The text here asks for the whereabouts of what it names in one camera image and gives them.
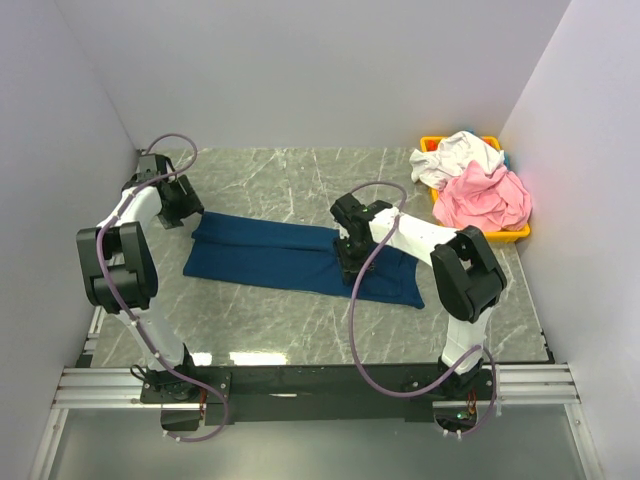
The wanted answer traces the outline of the dark blue t shirt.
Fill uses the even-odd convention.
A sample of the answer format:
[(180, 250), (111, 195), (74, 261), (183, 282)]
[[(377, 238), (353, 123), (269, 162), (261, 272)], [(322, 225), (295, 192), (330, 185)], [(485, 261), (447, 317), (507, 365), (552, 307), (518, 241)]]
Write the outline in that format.
[[(206, 212), (192, 233), (183, 274), (207, 280), (349, 298), (330, 228)], [(358, 298), (422, 309), (418, 260), (386, 246), (361, 282)]]

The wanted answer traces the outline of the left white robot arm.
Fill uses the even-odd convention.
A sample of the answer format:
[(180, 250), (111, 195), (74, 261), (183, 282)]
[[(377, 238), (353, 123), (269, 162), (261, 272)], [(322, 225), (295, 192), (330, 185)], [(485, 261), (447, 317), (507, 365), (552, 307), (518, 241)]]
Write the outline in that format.
[(159, 278), (145, 233), (153, 219), (169, 230), (203, 212), (190, 181), (174, 172), (171, 159), (145, 153), (108, 217), (76, 234), (89, 302), (128, 328), (153, 374), (171, 370), (164, 389), (179, 402), (197, 395), (200, 378), (189, 370), (189, 352), (156, 300)]

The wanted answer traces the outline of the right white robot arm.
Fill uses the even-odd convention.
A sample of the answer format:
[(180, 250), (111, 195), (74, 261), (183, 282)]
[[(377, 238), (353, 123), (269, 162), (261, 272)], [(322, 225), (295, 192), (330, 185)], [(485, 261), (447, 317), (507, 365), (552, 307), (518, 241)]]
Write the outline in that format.
[(334, 202), (330, 213), (341, 227), (334, 241), (343, 278), (357, 296), (374, 263), (390, 246), (431, 267), (441, 305), (449, 314), (447, 337), (439, 357), (444, 395), (460, 399), (474, 386), (482, 363), (486, 326), (506, 289), (506, 276), (483, 232), (438, 226), (378, 200), (368, 206), (351, 193)]

